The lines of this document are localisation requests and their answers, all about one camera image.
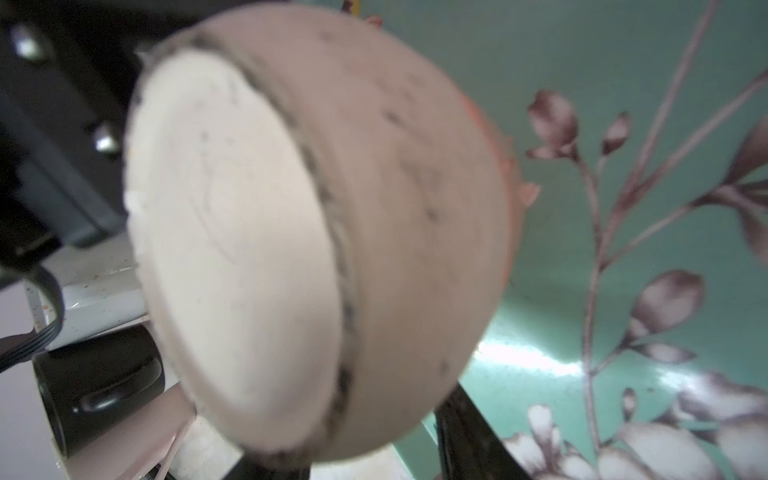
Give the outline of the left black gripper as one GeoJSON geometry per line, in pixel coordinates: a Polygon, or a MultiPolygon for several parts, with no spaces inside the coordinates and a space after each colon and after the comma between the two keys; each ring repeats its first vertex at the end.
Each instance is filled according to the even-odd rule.
{"type": "Polygon", "coordinates": [[[1,282],[120,234],[123,136],[144,55],[227,1],[1,5],[1,282]]]}

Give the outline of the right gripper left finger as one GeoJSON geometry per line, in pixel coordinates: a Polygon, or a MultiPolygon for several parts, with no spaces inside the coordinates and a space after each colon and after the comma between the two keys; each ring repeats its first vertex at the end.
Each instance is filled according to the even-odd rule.
{"type": "Polygon", "coordinates": [[[307,480],[311,463],[301,456],[257,456],[244,453],[223,480],[307,480]]]}

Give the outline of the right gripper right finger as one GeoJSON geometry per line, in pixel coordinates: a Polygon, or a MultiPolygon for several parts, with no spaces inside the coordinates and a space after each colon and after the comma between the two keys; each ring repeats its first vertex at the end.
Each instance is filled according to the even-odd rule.
{"type": "Polygon", "coordinates": [[[460,384],[434,416],[442,479],[531,479],[460,384]]]}

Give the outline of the black white mug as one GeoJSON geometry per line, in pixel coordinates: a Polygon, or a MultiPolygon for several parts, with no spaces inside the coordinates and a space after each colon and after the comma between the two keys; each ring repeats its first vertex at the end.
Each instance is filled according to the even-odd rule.
{"type": "Polygon", "coordinates": [[[141,324],[38,354],[32,365],[66,458],[165,391],[161,354],[141,324]]]}

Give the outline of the green floral tray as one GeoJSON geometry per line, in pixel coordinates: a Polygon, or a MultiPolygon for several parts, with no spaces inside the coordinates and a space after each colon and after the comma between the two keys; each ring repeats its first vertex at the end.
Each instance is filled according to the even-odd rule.
{"type": "MultiPolygon", "coordinates": [[[[461,384],[531,479],[767,475],[767,5],[355,1],[539,185],[461,384]]],[[[435,416],[398,448],[441,478],[435,416]]]]}

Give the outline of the orange cream scalloped mug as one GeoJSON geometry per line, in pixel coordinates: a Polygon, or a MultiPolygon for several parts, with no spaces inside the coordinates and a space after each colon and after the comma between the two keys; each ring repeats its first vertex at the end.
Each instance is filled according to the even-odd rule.
{"type": "Polygon", "coordinates": [[[539,192],[428,58],[295,3],[159,42],[124,158],[159,347],[213,426],[273,469],[377,450],[449,395],[539,192]]]}

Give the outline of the pink mug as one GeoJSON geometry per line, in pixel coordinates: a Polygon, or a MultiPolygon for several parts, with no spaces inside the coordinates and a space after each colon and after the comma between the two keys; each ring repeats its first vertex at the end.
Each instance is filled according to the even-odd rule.
{"type": "Polygon", "coordinates": [[[172,460],[197,418],[175,385],[65,461],[71,479],[139,479],[154,467],[167,477],[172,460]]]}

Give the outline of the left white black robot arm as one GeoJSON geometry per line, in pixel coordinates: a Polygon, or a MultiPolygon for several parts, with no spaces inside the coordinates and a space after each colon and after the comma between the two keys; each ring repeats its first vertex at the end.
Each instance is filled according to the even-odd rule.
{"type": "Polygon", "coordinates": [[[143,316],[125,236],[124,128],[160,41],[227,1],[1,5],[1,284],[57,346],[143,316]]]}

